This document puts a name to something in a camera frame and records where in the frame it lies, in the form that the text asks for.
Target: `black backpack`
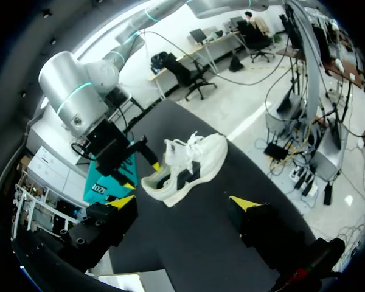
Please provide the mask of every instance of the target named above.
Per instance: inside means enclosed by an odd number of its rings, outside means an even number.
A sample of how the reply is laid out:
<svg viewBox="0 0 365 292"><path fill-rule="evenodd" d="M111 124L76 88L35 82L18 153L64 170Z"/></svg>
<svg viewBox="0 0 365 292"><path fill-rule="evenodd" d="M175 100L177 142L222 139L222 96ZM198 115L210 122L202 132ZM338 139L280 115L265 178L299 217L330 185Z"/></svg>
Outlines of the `black backpack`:
<svg viewBox="0 0 365 292"><path fill-rule="evenodd" d="M168 53L167 52L161 52L157 55L152 56L151 58L151 66L154 69L162 69L164 66L164 60L168 57Z"/></svg>

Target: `paper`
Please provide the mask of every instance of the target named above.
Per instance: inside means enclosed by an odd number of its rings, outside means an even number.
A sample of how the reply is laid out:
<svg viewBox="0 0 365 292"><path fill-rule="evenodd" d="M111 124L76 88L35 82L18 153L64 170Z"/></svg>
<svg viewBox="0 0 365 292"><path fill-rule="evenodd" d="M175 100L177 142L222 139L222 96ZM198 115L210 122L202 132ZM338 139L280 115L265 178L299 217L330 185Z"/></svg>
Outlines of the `paper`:
<svg viewBox="0 0 365 292"><path fill-rule="evenodd" d="M131 292L145 292L141 282L141 277L138 274L121 274L110 276L99 276L99 281Z"/></svg>

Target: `office chair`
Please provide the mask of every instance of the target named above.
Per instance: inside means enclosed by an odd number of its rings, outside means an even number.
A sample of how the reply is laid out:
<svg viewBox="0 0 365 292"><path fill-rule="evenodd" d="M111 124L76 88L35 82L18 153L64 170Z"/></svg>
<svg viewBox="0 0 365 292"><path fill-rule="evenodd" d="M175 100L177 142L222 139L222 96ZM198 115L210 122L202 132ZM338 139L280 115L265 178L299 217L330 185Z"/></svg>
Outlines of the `office chair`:
<svg viewBox="0 0 365 292"><path fill-rule="evenodd" d="M268 63L270 62L268 55L272 55L273 58L275 57L272 53L262 52L263 49L266 49L272 44L272 41L270 38L263 35L261 31L255 29L253 25L239 21L238 31L243 36L246 47L255 51L250 55L252 63L254 63L254 60L259 56L265 57L268 60Z"/></svg>
<svg viewBox="0 0 365 292"><path fill-rule="evenodd" d="M293 49L303 49L302 43L301 43L301 36L299 36L296 28L292 25L292 23L287 19L287 17L284 14L279 15L279 17L285 28L285 32L290 37L290 40L292 43L292 48Z"/></svg>
<svg viewBox="0 0 365 292"><path fill-rule="evenodd" d="M207 85L213 85L215 88L218 86L215 83L209 83L206 79L204 79L203 74L204 70L200 69L198 63L194 61L197 70L190 71L185 68L182 64L176 61L176 57L172 54L169 54L164 59L164 66L170 72L172 72L178 81L178 84L182 87L189 87L189 92L185 96L185 100L188 101L189 94L193 93L196 89L200 93L201 100L204 100L204 96L201 93L200 88Z"/></svg>

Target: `man sitting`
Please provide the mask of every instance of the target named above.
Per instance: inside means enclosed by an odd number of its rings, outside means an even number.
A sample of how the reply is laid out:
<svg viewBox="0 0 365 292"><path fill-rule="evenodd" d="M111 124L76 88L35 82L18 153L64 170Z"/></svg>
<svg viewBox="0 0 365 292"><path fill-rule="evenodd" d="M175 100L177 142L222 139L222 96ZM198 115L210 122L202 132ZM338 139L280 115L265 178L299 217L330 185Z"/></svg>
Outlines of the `man sitting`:
<svg viewBox="0 0 365 292"><path fill-rule="evenodd" d="M254 26L255 29L259 29L262 34L268 36L270 34L270 29L266 25L265 20L261 16L253 16L251 12L245 12L246 18Z"/></svg>

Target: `black table surface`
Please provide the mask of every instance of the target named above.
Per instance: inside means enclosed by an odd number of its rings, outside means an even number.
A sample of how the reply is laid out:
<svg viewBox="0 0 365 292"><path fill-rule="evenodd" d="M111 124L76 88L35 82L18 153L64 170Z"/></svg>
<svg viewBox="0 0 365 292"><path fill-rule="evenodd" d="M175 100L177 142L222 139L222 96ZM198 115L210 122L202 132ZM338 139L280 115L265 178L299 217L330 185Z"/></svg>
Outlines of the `black table surface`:
<svg viewBox="0 0 365 292"><path fill-rule="evenodd" d="M138 140L148 138L149 147L162 161L164 139L187 141L190 135L207 136L216 131L186 109L164 101L134 128ZM278 273L270 270L254 248L247 248L227 216L229 196L256 203L269 202L279 209L283 221L314 236L297 209L270 179L233 143L219 174L209 183L193 188L176 206L148 196L141 186L136 195L138 217L116 248L110 248L114 273L166 269L180 291L268 291ZM141 179L153 173L136 155Z"/></svg>

